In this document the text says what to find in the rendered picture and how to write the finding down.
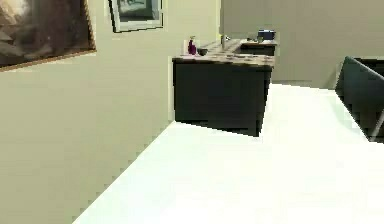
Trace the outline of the dark brown framed painting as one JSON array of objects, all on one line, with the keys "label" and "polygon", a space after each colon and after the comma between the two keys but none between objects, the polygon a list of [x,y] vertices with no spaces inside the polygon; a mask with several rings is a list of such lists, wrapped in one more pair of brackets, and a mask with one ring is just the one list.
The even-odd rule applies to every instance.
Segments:
[{"label": "dark brown framed painting", "polygon": [[0,0],[0,71],[95,51],[88,0]]}]

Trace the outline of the black kitchen counter speckled top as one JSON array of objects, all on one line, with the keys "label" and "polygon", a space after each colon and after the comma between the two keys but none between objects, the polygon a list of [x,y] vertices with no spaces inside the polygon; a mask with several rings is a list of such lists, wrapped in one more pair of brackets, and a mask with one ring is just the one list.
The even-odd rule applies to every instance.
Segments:
[{"label": "black kitchen counter speckled top", "polygon": [[257,137],[277,43],[232,39],[172,59],[176,121]]}]

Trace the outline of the white framed picture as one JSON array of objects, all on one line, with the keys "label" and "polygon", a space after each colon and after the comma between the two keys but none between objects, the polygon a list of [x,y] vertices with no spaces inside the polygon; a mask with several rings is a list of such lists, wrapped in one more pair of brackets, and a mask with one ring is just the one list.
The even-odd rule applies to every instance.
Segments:
[{"label": "white framed picture", "polygon": [[108,0],[114,33],[164,26],[163,0]]}]

